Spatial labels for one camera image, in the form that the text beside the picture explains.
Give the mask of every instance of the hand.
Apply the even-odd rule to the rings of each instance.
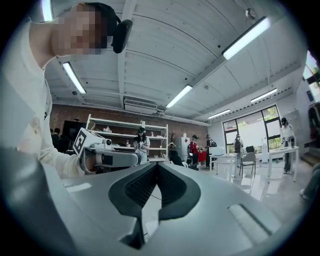
[[[86,159],[86,167],[90,172],[95,171],[95,165],[97,163],[96,156],[92,155]]]

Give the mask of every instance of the ceiling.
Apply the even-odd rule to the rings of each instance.
[[[53,15],[77,2],[52,0]],[[132,19],[126,50],[117,55],[108,48],[101,55],[50,62],[45,78],[53,103],[123,110],[124,99],[131,97],[155,102],[166,115],[204,122],[226,109],[248,107],[251,99],[273,88],[295,87],[302,79],[306,43],[286,12],[271,1],[100,2],[113,7],[120,19]],[[226,61],[221,52],[252,25],[245,16],[249,7],[257,19],[269,17],[272,26]],[[41,21],[40,4],[30,17]],[[73,95],[76,89],[61,67],[65,61],[70,61],[87,94]],[[195,87],[165,109],[187,84]]]

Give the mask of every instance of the floor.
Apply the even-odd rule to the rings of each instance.
[[[243,178],[239,176],[239,168],[237,168],[238,176],[234,178],[233,165],[231,182],[253,198],[261,201],[262,204],[272,210],[282,224],[285,224],[300,217],[309,205],[308,201],[300,197],[299,191],[309,182],[312,175],[312,167],[299,160],[299,171],[296,182],[293,182],[293,175],[284,174],[283,172],[284,161],[273,162],[270,183],[267,182],[268,167],[267,163],[257,162],[255,177],[251,174],[251,167],[243,168]],[[219,176],[220,178],[229,180],[229,164],[219,163],[218,175],[216,175],[216,168],[217,164],[214,165],[214,170],[211,172],[204,170],[204,168],[200,168],[199,172],[202,175]],[[156,186],[148,202],[142,209],[145,241],[148,241],[158,227],[159,209],[161,209],[161,192]]]

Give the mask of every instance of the refrigerator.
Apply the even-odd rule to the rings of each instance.
[[[178,152],[181,160],[187,162],[188,158],[188,146],[190,145],[190,138],[180,137],[177,138],[176,151]]]

